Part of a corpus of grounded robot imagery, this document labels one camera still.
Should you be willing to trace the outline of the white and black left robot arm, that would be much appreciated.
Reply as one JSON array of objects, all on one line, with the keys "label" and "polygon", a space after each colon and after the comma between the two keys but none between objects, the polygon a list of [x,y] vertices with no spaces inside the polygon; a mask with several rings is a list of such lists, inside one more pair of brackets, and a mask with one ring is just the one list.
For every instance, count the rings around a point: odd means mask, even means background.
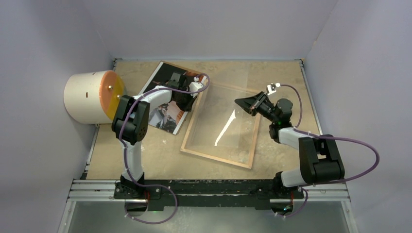
[{"label": "white and black left robot arm", "polygon": [[175,102],[178,110],[190,112],[198,93],[206,90],[209,83],[206,74],[198,74],[189,80],[183,74],[174,73],[168,81],[160,82],[147,92],[120,98],[111,129],[123,149],[124,171],[120,183],[132,198],[138,199],[145,192],[141,142],[148,130],[151,111],[162,104]]}]

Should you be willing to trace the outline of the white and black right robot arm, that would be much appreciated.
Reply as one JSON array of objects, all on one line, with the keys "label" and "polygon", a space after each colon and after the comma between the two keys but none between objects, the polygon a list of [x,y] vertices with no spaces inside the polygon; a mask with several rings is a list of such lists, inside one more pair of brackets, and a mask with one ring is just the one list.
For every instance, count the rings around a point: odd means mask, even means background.
[{"label": "white and black right robot arm", "polygon": [[252,97],[235,99],[234,102],[251,116],[260,114],[268,119],[271,122],[270,138],[299,152],[299,167],[282,171],[276,176],[279,180],[273,184],[276,196],[287,196],[292,187],[344,178],[345,169],[336,141],[331,136],[299,133],[291,124],[293,103],[290,100],[279,99],[273,104],[267,94],[260,92]]}]

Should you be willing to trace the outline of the wooden picture frame with glass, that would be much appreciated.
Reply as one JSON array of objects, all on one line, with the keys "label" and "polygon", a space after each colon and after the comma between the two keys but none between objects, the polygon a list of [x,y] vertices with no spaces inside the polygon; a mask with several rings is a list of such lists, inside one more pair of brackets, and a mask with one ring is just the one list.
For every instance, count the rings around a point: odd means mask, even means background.
[{"label": "wooden picture frame with glass", "polygon": [[260,123],[234,100],[259,91],[214,83],[199,95],[181,152],[247,169],[252,168]]}]

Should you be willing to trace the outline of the printed photo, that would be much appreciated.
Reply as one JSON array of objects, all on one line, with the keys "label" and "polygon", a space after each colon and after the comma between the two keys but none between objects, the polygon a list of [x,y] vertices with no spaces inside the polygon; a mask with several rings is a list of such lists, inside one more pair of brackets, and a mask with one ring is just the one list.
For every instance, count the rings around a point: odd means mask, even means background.
[{"label": "printed photo", "polygon": [[173,89],[166,87],[166,82],[173,72],[193,72],[196,77],[202,77],[204,87],[201,90],[206,89],[209,84],[209,77],[204,73],[161,61],[138,94],[149,95],[143,98],[150,102],[149,125],[176,135],[188,112],[180,110],[176,102],[171,100]]}]

